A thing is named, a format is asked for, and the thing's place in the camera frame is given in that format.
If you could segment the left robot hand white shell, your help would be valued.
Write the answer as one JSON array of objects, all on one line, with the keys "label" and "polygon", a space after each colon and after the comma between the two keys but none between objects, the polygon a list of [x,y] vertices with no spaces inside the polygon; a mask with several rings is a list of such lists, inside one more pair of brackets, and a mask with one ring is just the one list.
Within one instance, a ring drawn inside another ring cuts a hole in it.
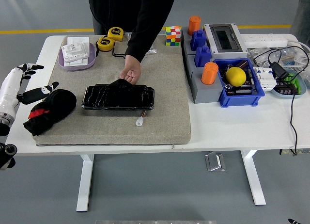
[{"label": "left robot hand white shell", "polygon": [[31,104],[41,100],[51,94],[59,85],[53,82],[50,85],[32,89],[18,94],[23,80],[29,80],[36,70],[43,69],[44,66],[38,64],[26,63],[19,65],[11,70],[4,79],[0,88],[0,115],[6,118],[15,117],[15,106],[21,102],[22,104]]}]

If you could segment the person's hand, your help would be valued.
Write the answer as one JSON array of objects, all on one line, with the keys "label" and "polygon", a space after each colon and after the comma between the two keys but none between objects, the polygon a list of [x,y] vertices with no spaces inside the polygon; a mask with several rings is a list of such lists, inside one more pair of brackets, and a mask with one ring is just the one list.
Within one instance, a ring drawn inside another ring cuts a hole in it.
[{"label": "person's hand", "polygon": [[140,62],[131,55],[125,56],[124,69],[121,71],[119,78],[136,84],[141,75]]}]

